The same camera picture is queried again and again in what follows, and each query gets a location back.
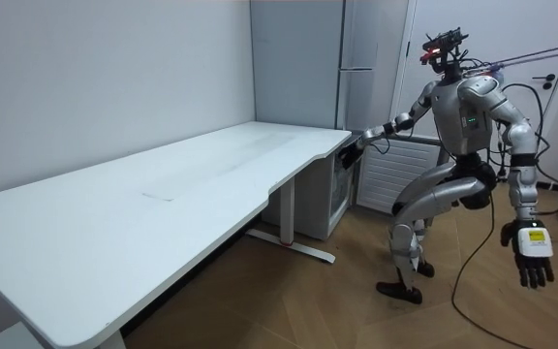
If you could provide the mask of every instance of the white radiator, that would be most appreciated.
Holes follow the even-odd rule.
[[[363,155],[356,204],[391,213],[399,193],[408,183],[437,165],[438,145],[389,140],[382,155],[368,146]],[[375,142],[383,152],[387,141]]]

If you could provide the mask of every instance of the desk foot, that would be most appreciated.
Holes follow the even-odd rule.
[[[107,338],[107,340],[96,349],[126,349],[126,345],[124,344],[122,334],[118,331]]]
[[[268,234],[268,233],[261,232],[261,231],[256,230],[256,229],[249,230],[247,232],[247,235],[250,236],[250,237],[261,238],[261,239],[266,240],[268,242],[278,244],[279,246],[290,248],[291,250],[298,251],[300,253],[304,253],[306,255],[318,258],[319,260],[321,260],[325,263],[333,264],[335,262],[335,256],[331,255],[330,253],[326,253],[324,251],[321,251],[321,250],[318,250],[318,249],[315,249],[315,248],[312,248],[312,247],[308,247],[308,246],[305,246],[305,245],[302,245],[302,244],[296,243],[296,242],[293,242],[292,245],[288,246],[288,245],[285,245],[285,244],[281,243],[281,240],[278,237],[276,237],[274,235],[271,235],[271,234]]]

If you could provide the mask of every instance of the floor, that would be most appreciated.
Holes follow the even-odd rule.
[[[499,231],[513,219],[507,187],[494,192],[495,234],[465,270],[458,303],[488,329],[532,348],[558,348],[558,220],[552,234],[556,281],[539,291],[518,284]],[[558,193],[541,192],[541,209]],[[434,221],[424,241],[436,276],[416,277],[422,305],[378,294],[395,280],[388,252],[389,219],[350,209],[327,242],[297,237],[333,253],[326,265],[259,239],[241,238],[126,338],[137,348],[512,348],[473,328],[451,307],[460,264],[490,228],[490,209],[455,208]],[[262,230],[277,232],[262,225]]]

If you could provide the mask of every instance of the robot leg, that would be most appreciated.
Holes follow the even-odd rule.
[[[413,272],[419,268],[421,249],[414,232],[419,219],[434,217],[451,209],[451,203],[483,190],[485,185],[474,177],[452,180],[425,191],[407,203],[395,217],[390,232],[390,249],[399,282],[379,282],[376,289],[389,297],[421,304],[422,295],[414,287]]]
[[[415,180],[410,182],[399,194],[397,200],[395,200],[395,204],[393,204],[393,208],[391,209],[393,215],[397,215],[397,213],[399,213],[399,211],[417,195],[431,189],[435,185],[440,184],[446,178],[450,177],[454,169],[455,163],[446,163],[424,172]],[[418,219],[414,222],[415,226],[413,231],[415,232],[419,243],[421,243],[421,241],[425,238],[425,219]],[[425,259],[423,258],[423,248],[419,247],[419,249],[421,253],[419,254],[417,272],[427,277],[433,277],[434,267],[425,262]]]

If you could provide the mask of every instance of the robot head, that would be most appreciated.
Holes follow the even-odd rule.
[[[423,44],[423,50],[425,50],[426,54],[419,59],[421,64],[431,65],[434,72],[438,74],[443,73],[449,65],[457,66],[459,60],[466,54],[460,54],[459,46],[468,37],[468,34],[462,35],[460,27],[447,33],[439,34],[434,39],[428,36],[429,41]],[[452,61],[449,63],[448,54],[452,57]]]

